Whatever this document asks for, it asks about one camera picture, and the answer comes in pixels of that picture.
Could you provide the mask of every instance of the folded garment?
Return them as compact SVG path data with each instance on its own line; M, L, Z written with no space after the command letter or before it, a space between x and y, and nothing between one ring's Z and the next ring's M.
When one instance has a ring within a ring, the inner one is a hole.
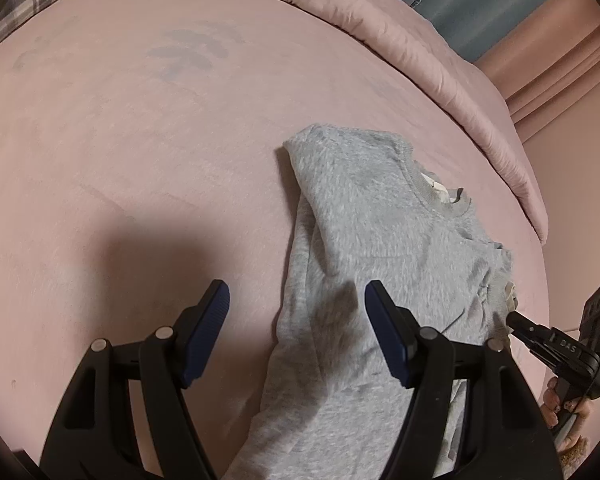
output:
M441 202L399 136L314 125L285 147L302 194L278 344L261 411L224 478L375 479L411 391L389 374L365 285L382 280L421 325L481 344L507 338L511 256L464 190ZM437 474L453 467L463 409L457 381Z

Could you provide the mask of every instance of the beige wall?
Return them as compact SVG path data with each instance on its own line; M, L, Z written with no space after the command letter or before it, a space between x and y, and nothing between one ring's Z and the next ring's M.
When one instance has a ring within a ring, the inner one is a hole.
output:
M600 285L600 83L524 147L549 213L551 324L572 328ZM592 444L600 439L600 399L595 406L584 431Z

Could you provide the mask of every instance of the fabric fold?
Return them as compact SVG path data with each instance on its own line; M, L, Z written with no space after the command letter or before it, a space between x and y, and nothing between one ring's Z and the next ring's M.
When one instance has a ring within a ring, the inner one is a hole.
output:
M542 243L548 218L506 103L475 66L400 0L283 0L365 43L458 122L520 201Z

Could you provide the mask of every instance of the pink comforter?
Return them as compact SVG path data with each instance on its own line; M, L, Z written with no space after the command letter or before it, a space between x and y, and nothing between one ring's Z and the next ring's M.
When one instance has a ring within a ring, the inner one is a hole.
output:
M548 322L541 212L525 201L534 180L504 103L400 12L418 52L446 67L430 65L425 92L279 0L60 0L0 44L0 432L11 446L38 457L91 340L143 338L222 278L232 309L187 402L224 471L274 343L298 201L281 145L314 122L401 134L467 189L513 251L520 310ZM450 77L460 97L443 98ZM467 99L477 115L450 111ZM538 394L542 366L514 354Z

